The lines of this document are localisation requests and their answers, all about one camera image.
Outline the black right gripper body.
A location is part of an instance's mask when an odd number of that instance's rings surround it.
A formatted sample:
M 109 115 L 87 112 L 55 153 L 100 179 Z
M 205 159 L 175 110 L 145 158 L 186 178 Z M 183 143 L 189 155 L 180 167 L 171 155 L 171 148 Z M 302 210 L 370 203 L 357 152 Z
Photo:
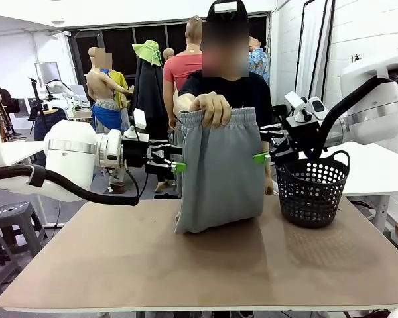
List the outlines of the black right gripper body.
M 314 153 L 318 146 L 320 123 L 314 117 L 310 121 L 299 123 L 294 117 L 285 119 L 285 130 L 288 134 L 289 147 L 292 152 L 304 152 L 307 156 L 320 156 Z

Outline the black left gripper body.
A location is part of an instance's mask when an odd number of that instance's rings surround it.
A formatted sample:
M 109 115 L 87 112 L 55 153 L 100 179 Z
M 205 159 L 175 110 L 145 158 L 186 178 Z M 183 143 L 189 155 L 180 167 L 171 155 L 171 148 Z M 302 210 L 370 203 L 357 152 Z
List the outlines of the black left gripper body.
M 148 149 L 150 142 L 123 139 L 122 146 L 122 164 L 126 170 L 130 168 L 144 168 L 146 173 L 151 174 L 148 164 Z

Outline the person's right hand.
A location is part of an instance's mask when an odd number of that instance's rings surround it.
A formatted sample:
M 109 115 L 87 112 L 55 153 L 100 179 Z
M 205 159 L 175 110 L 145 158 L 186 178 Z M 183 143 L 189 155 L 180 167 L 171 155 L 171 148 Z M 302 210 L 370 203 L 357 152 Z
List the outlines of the person's right hand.
M 192 103 L 188 108 L 189 111 L 203 112 L 203 127 L 217 128 L 229 123 L 232 108 L 223 95 L 210 92 L 190 99 Z

